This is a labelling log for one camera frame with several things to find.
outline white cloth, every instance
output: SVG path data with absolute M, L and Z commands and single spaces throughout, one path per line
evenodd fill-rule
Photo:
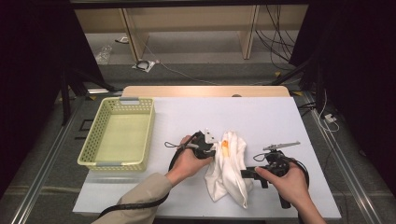
M 226 132 L 217 144 L 215 159 L 209 164 L 205 180 L 209 195 L 214 202 L 227 193 L 244 208 L 248 208 L 248 192 L 253 188 L 251 179 L 244 179 L 244 153 L 247 144 L 236 135 Z

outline person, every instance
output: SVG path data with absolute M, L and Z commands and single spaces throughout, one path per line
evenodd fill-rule
M 184 144 L 190 138 L 189 135 L 182 138 L 180 144 Z M 152 174 L 136 187 L 125 193 L 119 200 L 120 203 L 149 203 L 160 200 L 170 190 L 184 179 L 195 175 L 199 170 L 208 165 L 212 158 L 199 160 L 190 148 L 183 150 L 178 156 L 173 168 L 166 174 Z M 265 169 L 256 167 L 256 172 L 271 182 L 279 194 L 290 202 L 299 212 L 305 224 L 325 223 L 324 219 L 313 204 L 304 173 L 295 164 L 290 163 L 290 169 L 282 177 L 272 175 Z M 93 222 L 93 224 L 147 224 L 152 223 L 158 206 L 136 209 L 118 210 L 105 214 Z

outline floor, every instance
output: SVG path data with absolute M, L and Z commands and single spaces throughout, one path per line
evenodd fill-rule
M 274 36 L 272 31 L 265 31 L 264 33 L 266 36 Z M 289 35 L 291 38 L 283 34 L 287 44 L 292 45 L 292 39 L 295 40 L 297 34 L 297 31 L 290 31 Z M 128 77 L 130 74 L 124 75 L 117 72 L 120 71 L 120 67 L 123 69 L 122 71 L 125 69 L 127 71 L 128 69 L 132 70 L 131 66 L 134 64 L 129 46 L 114 41 L 122 36 L 123 34 L 87 35 L 87 39 L 92 46 L 93 55 L 97 55 L 102 47 L 107 45 L 111 47 L 108 65 L 101 65 L 104 76 L 106 79 L 118 84 L 128 85 L 130 80 L 125 81 L 122 78 Z M 286 55 L 287 49 L 282 48 L 282 46 L 274 44 L 274 49 L 282 56 Z M 182 74 L 184 78 L 188 77 L 190 80 L 186 82 L 187 85 L 210 85 L 210 83 L 203 82 L 205 81 L 205 76 L 196 76 L 194 74 L 195 70 L 202 71 L 200 69 L 224 73 L 225 69 L 230 69 L 229 67 L 232 70 L 240 69 L 241 67 L 248 70 L 264 63 L 268 71 L 271 71 L 267 74 L 269 80 L 276 78 L 278 73 L 285 74 L 288 69 L 291 69 L 291 66 L 286 64 L 284 60 L 269 53 L 269 50 L 263 45 L 257 35 L 254 37 L 250 59 L 242 59 L 238 37 L 235 32 L 154 33 L 150 35 L 148 49 L 142 58 L 154 62 L 161 61 L 161 63 L 167 65 L 169 69 L 162 67 L 160 74 L 174 73 Z M 186 70 L 187 72 L 178 70 L 185 65 L 190 68 Z M 160 65 L 156 64 L 154 67 L 159 69 Z M 157 74 L 157 70 L 153 70 L 152 74 Z M 130 78 L 134 80 L 134 83 L 143 83 L 143 85 L 148 83 L 162 85 L 165 82 L 153 77 L 135 76 Z M 219 78 L 219 81 L 233 85 L 238 83 L 238 78 L 240 77 L 235 75 L 235 79 L 230 80 L 229 77 L 223 77 Z M 246 79 L 250 81 L 248 84 L 257 84 L 257 79 L 250 80 L 250 77 L 246 77 Z M 299 77 L 294 77 L 284 85 L 291 91 L 296 91 L 298 90 L 298 80 Z M 174 77 L 174 79 L 165 82 L 163 85 L 172 85 L 172 83 L 184 82 L 177 82 L 177 77 Z M 71 211 L 87 174 L 85 170 L 81 171 L 81 167 L 76 166 L 78 149 L 83 144 L 83 140 L 80 140 L 79 137 L 86 134 L 80 130 L 80 124 L 82 120 L 94 116 L 101 97 L 104 96 L 84 99 L 76 98 L 72 102 L 73 108 L 79 108 L 79 111 L 82 112 L 74 115 L 74 119 L 77 121 L 70 125 L 69 130 L 64 131 L 64 140 L 62 142 L 58 142 L 58 133 L 63 131 L 61 128 L 62 102 L 58 100 L 54 103 L 53 113 L 48 120 L 46 129 L 42 130 L 41 137 L 37 140 L 35 148 L 28 155 L 0 202 L 2 211 L 0 223 L 16 223 L 12 222 L 12 219 L 16 215 L 20 215 L 16 213 L 19 211 L 26 212 L 21 223 L 59 223 L 60 221 L 62 223 L 90 223 L 95 220 L 95 217 L 76 215 Z M 293 95 L 293 98 L 297 105 L 304 105 L 313 101 L 310 92 L 305 92 L 303 95 Z M 328 220 L 328 222 L 394 222 L 396 220 L 396 214 L 394 213 L 396 211 L 395 198 L 389 192 L 372 164 L 360 153 L 359 146 L 351 137 L 342 114 L 339 114 L 336 108 L 332 107 L 331 99 L 329 99 L 326 108 L 328 111 L 332 111 L 338 119 L 337 125 L 339 129 L 337 132 L 323 131 L 323 128 L 318 126 L 316 117 L 318 113 L 315 111 L 302 106 L 301 114 L 305 128 L 317 153 L 319 163 L 327 177 L 332 195 L 342 214 L 342 219 Z M 331 123 L 328 128 L 334 129 L 336 127 Z M 56 143 L 59 144 L 59 151 L 54 154 L 56 162 L 49 163 L 49 172 L 42 180 L 43 186 L 39 188 L 36 198 L 29 198 L 34 202 L 33 206 L 27 207 L 26 210 L 21 210 L 21 204 L 23 204 L 23 200 L 26 200 L 25 195 L 39 181 L 36 179 L 36 175 L 41 172 L 42 164 L 45 164 L 47 156 L 52 153 L 52 149 L 58 146 Z M 340 160 L 336 159 L 340 153 L 344 156 L 347 166 L 352 167 L 352 173 L 345 171 L 345 168 L 342 167 L 344 163 L 340 163 Z M 361 195 L 366 196 L 368 201 L 364 201 L 365 198 L 361 198 Z M 364 202 L 369 202 L 369 204 L 361 204 L 360 199 L 363 199 Z M 265 221 L 268 224 L 297 223 L 296 219 L 270 219 Z M 176 221 L 157 219 L 155 223 L 176 223 Z M 179 220 L 177 223 L 203 223 L 203 221 Z M 212 220 L 210 223 L 242 224 L 262 223 L 262 221 Z

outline gray floor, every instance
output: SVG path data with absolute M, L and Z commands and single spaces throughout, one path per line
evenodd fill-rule
M 294 37 L 298 32 L 291 32 Z M 145 52 L 145 60 L 161 60 L 168 68 L 156 64 L 149 73 L 143 73 L 131 68 L 134 64 L 128 45 L 116 44 L 114 39 L 122 34 L 87 35 L 92 45 L 93 54 L 101 47 L 110 44 L 112 52 L 109 65 L 100 68 L 106 82 L 117 87 L 128 85 L 261 85 L 275 78 L 275 72 L 285 73 L 271 62 L 271 55 L 257 36 L 252 48 L 250 60 L 243 60 L 237 35 L 234 32 L 203 32 L 203 33 L 163 33 L 152 34 L 148 41 L 149 50 Z M 279 63 L 278 57 L 273 57 L 277 66 L 290 67 Z M 298 77 L 285 85 L 291 91 L 298 90 Z M 87 84 L 89 88 L 98 88 Z M 95 217 L 83 217 L 73 214 L 72 209 L 88 170 L 77 165 L 77 157 L 87 132 L 80 131 L 84 119 L 92 119 L 103 96 L 82 99 L 83 103 L 77 112 L 70 131 L 56 162 L 49 172 L 35 206 L 30 211 L 26 223 L 91 223 Z M 293 96 L 296 105 L 307 103 L 305 96 Z M 76 106 L 80 99 L 72 101 Z M 353 167 L 357 178 L 373 202 L 375 211 L 383 223 L 393 223 L 396 220 L 396 200 L 376 172 L 373 165 L 362 156 L 358 144 L 343 121 L 342 115 L 336 113 L 332 102 L 328 109 L 334 111 L 338 118 L 340 130 L 333 134 L 338 145 L 343 150 L 349 164 Z M 15 176 L 8 191 L 0 202 L 0 223 L 10 223 L 18 209 L 26 191 L 35 180 L 41 164 L 46 159 L 53 142 L 57 137 L 62 123 L 62 102 L 54 102 L 52 116 L 48 125 L 41 131 L 40 138 L 29 153 L 21 169 Z M 302 116 L 305 128 L 317 153 L 319 163 L 326 174 L 333 197 L 340 208 L 341 220 L 329 220 L 329 223 L 365 223 L 366 219 L 354 198 L 349 186 L 338 168 L 323 135 L 319 131 L 315 114 L 308 112 Z M 202 223 L 193 220 L 158 219 L 155 223 Z M 261 223 L 260 221 L 211 221 L 210 223 Z M 296 219 L 266 220 L 269 224 L 297 223 Z

